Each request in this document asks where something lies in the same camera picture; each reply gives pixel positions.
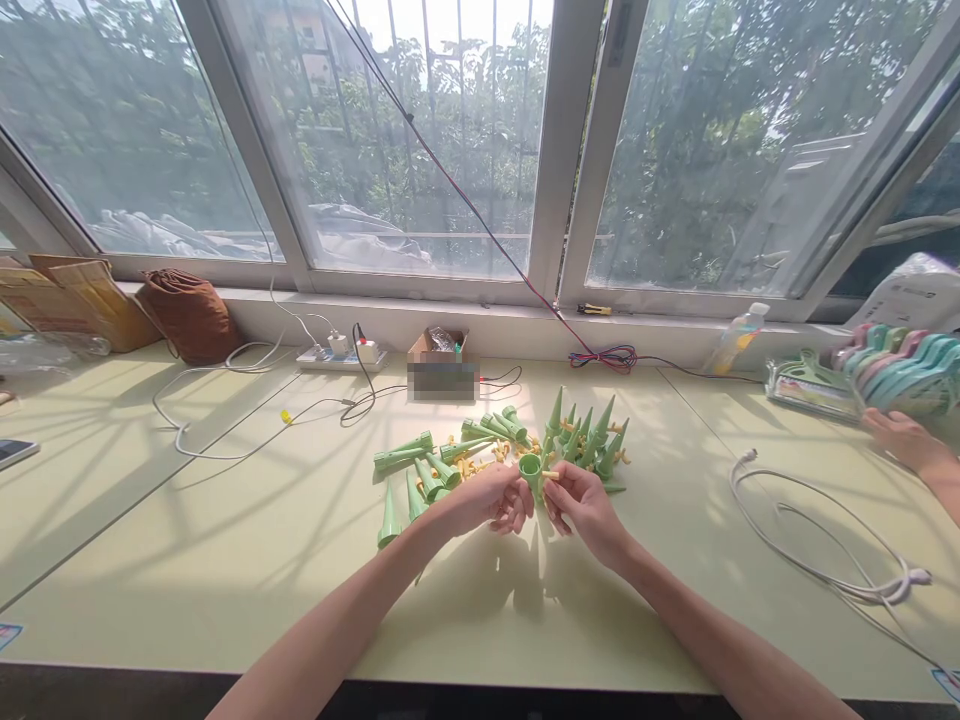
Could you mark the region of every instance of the smartphone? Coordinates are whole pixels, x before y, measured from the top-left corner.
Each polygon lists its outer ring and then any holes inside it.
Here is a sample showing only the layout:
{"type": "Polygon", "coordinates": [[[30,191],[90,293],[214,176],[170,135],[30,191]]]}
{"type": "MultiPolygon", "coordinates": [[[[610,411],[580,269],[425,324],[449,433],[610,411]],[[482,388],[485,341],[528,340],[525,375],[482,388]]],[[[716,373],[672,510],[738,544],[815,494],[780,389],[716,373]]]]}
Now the smartphone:
{"type": "Polygon", "coordinates": [[[15,465],[39,451],[39,443],[30,443],[24,440],[0,440],[0,470],[15,465]]]}

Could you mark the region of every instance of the water bottle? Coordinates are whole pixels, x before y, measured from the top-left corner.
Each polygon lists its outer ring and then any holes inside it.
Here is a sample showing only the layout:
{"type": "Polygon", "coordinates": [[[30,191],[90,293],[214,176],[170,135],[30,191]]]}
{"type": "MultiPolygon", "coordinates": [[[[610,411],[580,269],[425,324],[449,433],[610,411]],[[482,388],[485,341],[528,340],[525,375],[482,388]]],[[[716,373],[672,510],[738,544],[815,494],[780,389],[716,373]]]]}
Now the water bottle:
{"type": "Polygon", "coordinates": [[[770,311],[766,303],[753,303],[743,315],[735,317],[723,331],[720,344],[713,351],[703,372],[707,375],[727,375],[737,357],[746,350],[763,330],[763,316],[770,311]]]}

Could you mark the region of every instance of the human hand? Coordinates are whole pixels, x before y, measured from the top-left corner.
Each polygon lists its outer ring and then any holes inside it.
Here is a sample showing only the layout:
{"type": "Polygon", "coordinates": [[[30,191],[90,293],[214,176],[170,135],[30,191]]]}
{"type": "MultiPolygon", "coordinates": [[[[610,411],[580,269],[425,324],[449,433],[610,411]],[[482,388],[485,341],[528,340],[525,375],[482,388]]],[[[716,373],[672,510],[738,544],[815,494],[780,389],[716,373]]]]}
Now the human hand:
{"type": "Polygon", "coordinates": [[[572,535],[566,515],[597,560],[616,570],[635,540],[617,517],[600,478],[568,462],[557,463],[553,470],[559,477],[543,483],[550,522],[561,535],[572,535]]]}
{"type": "Polygon", "coordinates": [[[516,465],[494,463],[430,510],[434,508],[444,518],[451,537],[464,535],[488,520],[490,529],[499,535],[519,534],[526,518],[533,517],[533,494],[516,465]]]}
{"type": "Polygon", "coordinates": [[[960,477],[960,460],[949,447],[933,437],[920,423],[894,410],[884,415],[876,408],[863,413],[863,426],[884,450],[922,480],[946,470],[960,477]]]}

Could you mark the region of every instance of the desk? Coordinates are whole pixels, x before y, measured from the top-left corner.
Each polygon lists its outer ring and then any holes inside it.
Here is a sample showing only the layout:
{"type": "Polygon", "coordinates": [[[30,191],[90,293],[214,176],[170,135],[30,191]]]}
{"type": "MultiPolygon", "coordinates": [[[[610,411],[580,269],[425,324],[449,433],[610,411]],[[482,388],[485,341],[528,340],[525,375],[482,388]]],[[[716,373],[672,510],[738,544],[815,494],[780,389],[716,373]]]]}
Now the desk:
{"type": "MultiPolygon", "coordinates": [[[[3,408],[0,437],[41,448],[0,473],[0,608],[187,464],[151,405],[184,367],[157,343],[84,366],[69,379],[8,378],[4,388],[26,397],[19,411],[3,408]]],[[[249,413],[289,367],[185,377],[169,402],[175,417],[194,423],[191,447],[249,413]]]]}
{"type": "MultiPolygon", "coordinates": [[[[497,375],[509,366],[481,367],[497,375]]],[[[402,361],[394,358],[376,384],[402,378],[402,361]]],[[[360,392],[362,383],[301,377],[214,451],[249,447],[276,430],[281,410],[296,413],[321,397],[360,392]]],[[[384,496],[372,472],[374,452],[424,429],[442,442],[464,417],[508,403],[541,433],[559,384],[570,390],[565,405],[576,401],[581,412],[591,403],[599,412],[616,392],[614,418],[631,417],[625,445],[633,463],[617,468],[629,490],[615,496],[615,506],[685,582],[843,697],[946,701],[923,663],[755,537],[726,476],[740,440],[757,446],[769,464],[841,489],[856,476],[851,502],[889,506],[870,519],[937,576],[938,585],[921,588],[917,608],[904,613],[911,624],[925,622],[911,630],[946,661],[960,663],[957,613],[948,612],[960,606],[960,570],[955,555],[932,542],[935,535],[960,547],[960,532],[937,515],[915,480],[874,463],[855,431],[847,436],[772,407],[758,389],[733,382],[701,387],[650,368],[623,378],[544,362],[524,362],[522,388],[495,401],[426,405],[400,393],[378,401],[352,429],[339,426],[331,403],[242,463],[191,463],[0,615],[27,626],[0,660],[242,672],[373,556],[384,496]],[[744,398],[763,411],[751,407],[741,420],[744,398]],[[712,407],[719,408],[713,416],[712,407]],[[791,450],[794,442],[806,452],[791,450]],[[836,458],[845,470],[811,462],[813,448],[816,458],[836,458]],[[864,490],[880,483],[897,502],[885,505],[864,490]],[[927,511],[932,519],[924,529],[920,513],[927,511]],[[901,522],[902,531],[891,527],[901,522]]],[[[405,508],[402,473],[386,482],[405,508]]],[[[450,543],[390,612],[352,677],[715,691],[645,603],[578,540],[556,537],[543,516],[519,537],[479,531],[450,543]]]]}

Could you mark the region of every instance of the plug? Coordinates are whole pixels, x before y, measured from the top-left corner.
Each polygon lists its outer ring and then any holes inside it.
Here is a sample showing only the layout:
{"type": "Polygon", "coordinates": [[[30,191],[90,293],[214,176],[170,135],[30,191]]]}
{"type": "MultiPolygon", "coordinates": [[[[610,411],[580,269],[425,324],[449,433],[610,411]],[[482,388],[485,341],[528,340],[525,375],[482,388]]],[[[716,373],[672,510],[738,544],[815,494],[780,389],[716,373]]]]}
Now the plug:
{"type": "Polygon", "coordinates": [[[333,351],[334,357],[346,357],[350,354],[350,341],[346,335],[332,332],[330,337],[327,338],[327,342],[330,343],[330,349],[333,351]]]}
{"type": "Polygon", "coordinates": [[[364,365],[376,365],[377,360],[380,359],[380,348],[373,340],[360,338],[360,342],[357,343],[357,357],[364,365]]]}

